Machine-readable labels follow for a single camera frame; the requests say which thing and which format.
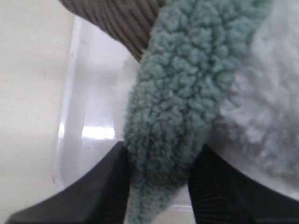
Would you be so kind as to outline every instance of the black plastic piece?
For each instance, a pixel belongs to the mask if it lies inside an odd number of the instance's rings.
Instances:
[[[129,186],[128,153],[118,142],[76,183],[6,224],[123,224]]]
[[[299,224],[299,202],[243,175],[207,146],[188,180],[197,224]]]

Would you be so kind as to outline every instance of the green fleece fabric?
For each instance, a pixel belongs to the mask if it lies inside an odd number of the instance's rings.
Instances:
[[[149,224],[185,185],[271,0],[168,0],[152,29],[124,128],[131,224]]]

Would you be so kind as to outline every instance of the gray corduroy fabric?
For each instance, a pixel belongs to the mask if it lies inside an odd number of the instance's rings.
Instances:
[[[165,0],[59,0],[69,11],[121,42],[140,61]]]

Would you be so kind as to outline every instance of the white plastic container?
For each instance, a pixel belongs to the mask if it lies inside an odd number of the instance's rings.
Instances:
[[[75,18],[52,175],[61,189],[86,174],[117,142],[111,99],[128,56],[120,43]],[[170,209],[192,211],[186,189]]]

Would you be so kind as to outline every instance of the stuffed animal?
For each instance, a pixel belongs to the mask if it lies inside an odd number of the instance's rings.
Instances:
[[[298,176],[299,1],[62,2],[132,53],[114,87],[130,224],[171,204],[203,144],[239,169]]]

